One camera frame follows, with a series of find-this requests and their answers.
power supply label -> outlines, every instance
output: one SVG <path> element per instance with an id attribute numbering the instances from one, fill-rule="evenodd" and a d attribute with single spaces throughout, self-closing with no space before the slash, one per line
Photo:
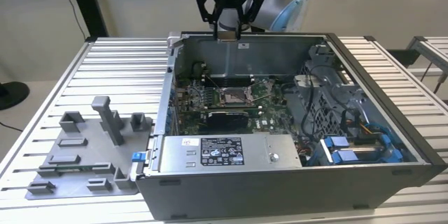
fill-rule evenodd
<path id="1" fill-rule="evenodd" d="M 240 137 L 201 138 L 201 164 L 244 165 Z"/>

black stand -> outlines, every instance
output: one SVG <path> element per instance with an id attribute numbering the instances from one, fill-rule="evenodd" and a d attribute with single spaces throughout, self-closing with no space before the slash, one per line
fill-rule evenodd
<path id="1" fill-rule="evenodd" d="M 29 95 L 29 88 L 25 83 L 0 83 L 0 110 L 5 110 L 21 103 Z"/>

metal table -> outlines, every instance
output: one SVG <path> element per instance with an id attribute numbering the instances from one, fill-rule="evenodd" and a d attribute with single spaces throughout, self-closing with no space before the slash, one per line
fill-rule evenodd
<path id="1" fill-rule="evenodd" d="M 387 53 L 364 37 L 340 38 L 379 82 L 393 103 L 448 162 L 448 107 Z M 167 40 L 100 38 L 83 45 L 73 62 L 0 163 L 0 221 L 8 223 L 128 223 L 155 221 L 140 194 L 52 200 L 25 200 L 25 187 L 36 176 L 57 137 L 64 111 L 97 117 L 96 95 L 111 96 L 111 109 L 121 117 L 143 111 L 157 117 L 167 61 Z M 425 186 L 401 190 L 373 210 L 205 220 L 195 223 L 429 223 L 448 222 L 448 170 Z"/>

metal frame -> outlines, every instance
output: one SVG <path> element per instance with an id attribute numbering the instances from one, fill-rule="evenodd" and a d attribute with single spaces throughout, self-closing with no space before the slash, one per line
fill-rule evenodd
<path id="1" fill-rule="evenodd" d="M 448 112 L 440 99 L 431 94 L 376 41 L 367 41 L 363 37 L 340 37 L 340 40 L 439 156 L 448 162 Z M 129 110 L 129 106 L 141 108 L 144 103 L 147 114 L 156 119 L 157 110 L 152 107 L 157 106 L 160 94 L 155 93 L 155 88 L 165 70 L 161 59 L 167 57 L 165 39 L 104 38 L 84 44 L 0 163 L 0 188 L 11 188 L 0 189 L 0 221 L 29 222 L 33 219 L 60 222 L 61 218 L 67 220 L 67 216 L 77 223 L 155 221 L 140 194 L 24 200 L 23 188 L 32 181 L 32 169 L 41 164 L 40 155 L 51 149 L 53 136 L 59 134 L 60 109 L 83 109 L 84 100 L 93 93 L 103 92 L 121 101 L 115 106 L 123 109 Z M 124 103 L 124 96 L 131 96 L 133 103 Z M 448 170 L 427 185 L 399 191 L 375 210 L 201 220 L 195 223 L 447 223 L 447 198 Z"/>

blue latch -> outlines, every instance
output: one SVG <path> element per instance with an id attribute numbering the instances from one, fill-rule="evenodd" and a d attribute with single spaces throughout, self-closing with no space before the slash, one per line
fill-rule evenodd
<path id="1" fill-rule="evenodd" d="M 359 161 L 353 150 L 337 151 L 331 154 L 335 164 Z"/>
<path id="2" fill-rule="evenodd" d="M 144 162 L 147 160 L 145 152 L 135 152 L 132 154 L 132 162 Z"/>

